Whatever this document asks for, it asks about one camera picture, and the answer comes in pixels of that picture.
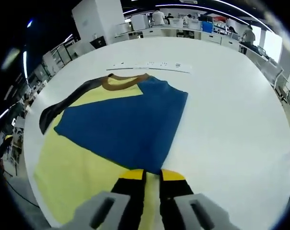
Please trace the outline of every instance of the ceiling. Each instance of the ceiling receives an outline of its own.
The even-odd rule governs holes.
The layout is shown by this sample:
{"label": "ceiling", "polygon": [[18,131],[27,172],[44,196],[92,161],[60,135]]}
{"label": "ceiling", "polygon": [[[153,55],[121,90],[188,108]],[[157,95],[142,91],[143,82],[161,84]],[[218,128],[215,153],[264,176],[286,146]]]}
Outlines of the ceiling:
{"label": "ceiling", "polygon": [[[42,55],[54,48],[70,34],[78,36],[71,10],[81,0],[36,0],[36,1],[0,1],[0,66],[7,52],[16,47],[21,54],[7,71],[0,71],[0,113],[7,105],[3,98],[15,79],[23,73],[22,52],[28,52],[28,72],[41,62]],[[257,18],[263,19],[259,8],[250,5],[251,0],[226,0]],[[124,11],[139,9],[139,11],[154,10],[157,4],[183,4],[179,0],[121,0]],[[236,17],[246,16],[225,4],[213,0],[198,0],[199,6],[217,9]]]}

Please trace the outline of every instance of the person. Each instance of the person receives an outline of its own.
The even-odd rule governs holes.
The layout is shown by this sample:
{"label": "person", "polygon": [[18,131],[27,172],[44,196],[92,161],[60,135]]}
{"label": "person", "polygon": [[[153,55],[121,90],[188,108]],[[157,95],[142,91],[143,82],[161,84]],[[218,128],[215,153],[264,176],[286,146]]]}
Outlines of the person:
{"label": "person", "polygon": [[169,21],[170,18],[174,18],[171,13],[169,13],[168,16],[166,17],[166,20],[169,25],[170,25],[170,21]]}
{"label": "person", "polygon": [[229,27],[229,31],[231,33],[237,34],[237,32],[235,31],[235,29],[232,26]]}
{"label": "person", "polygon": [[244,31],[242,38],[248,45],[253,45],[255,41],[255,34],[252,32],[252,27],[249,25],[248,28]]}
{"label": "person", "polygon": [[155,11],[152,14],[152,19],[154,20],[154,25],[165,25],[164,18],[165,18],[165,15],[161,11]]}
{"label": "person", "polygon": [[192,18],[192,16],[190,14],[184,16],[183,18],[183,24],[184,25],[188,25],[188,21]]}

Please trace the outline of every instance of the blue fabric panel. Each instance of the blue fabric panel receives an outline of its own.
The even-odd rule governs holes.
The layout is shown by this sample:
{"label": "blue fabric panel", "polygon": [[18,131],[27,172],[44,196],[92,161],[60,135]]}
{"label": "blue fabric panel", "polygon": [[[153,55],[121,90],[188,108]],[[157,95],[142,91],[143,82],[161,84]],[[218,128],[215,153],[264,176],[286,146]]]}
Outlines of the blue fabric panel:
{"label": "blue fabric panel", "polygon": [[158,174],[174,139],[187,93],[155,77],[138,86],[143,95],[67,108],[54,130],[119,165]]}

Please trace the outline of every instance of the round table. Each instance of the round table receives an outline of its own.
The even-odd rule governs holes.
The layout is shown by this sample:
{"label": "round table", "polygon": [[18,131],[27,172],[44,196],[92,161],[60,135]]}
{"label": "round table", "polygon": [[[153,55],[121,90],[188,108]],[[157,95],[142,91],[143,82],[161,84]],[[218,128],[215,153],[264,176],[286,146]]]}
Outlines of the round table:
{"label": "round table", "polygon": [[[193,72],[106,70],[121,62],[148,61],[180,62]],[[31,106],[25,119],[25,164],[33,193],[51,226],[60,224],[34,180],[44,143],[39,117],[85,81],[111,72],[148,73],[189,93],[163,168],[181,173],[195,194],[203,193],[227,210],[230,221],[241,229],[268,229],[278,221],[290,196],[290,127],[269,82],[245,55],[227,47],[157,37],[112,44],[77,58],[53,77]]]}

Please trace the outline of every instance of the brown collar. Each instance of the brown collar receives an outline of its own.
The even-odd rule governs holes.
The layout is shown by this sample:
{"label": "brown collar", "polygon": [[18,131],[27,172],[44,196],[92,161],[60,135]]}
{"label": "brown collar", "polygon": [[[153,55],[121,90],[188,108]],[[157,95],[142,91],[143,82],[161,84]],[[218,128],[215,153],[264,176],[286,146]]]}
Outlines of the brown collar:
{"label": "brown collar", "polygon": [[[106,90],[109,91],[116,91],[116,90],[124,90],[127,89],[141,81],[145,81],[150,77],[150,75],[148,75],[147,73],[142,74],[142,75],[137,75],[137,76],[133,76],[133,77],[120,77],[120,76],[116,76],[113,73],[109,74],[108,76],[105,76],[102,78],[102,87],[105,88]],[[108,78],[113,78],[115,80],[118,81],[122,81],[122,80],[126,80],[129,78],[136,78],[132,81],[126,82],[124,84],[121,85],[111,85],[108,83]]]}

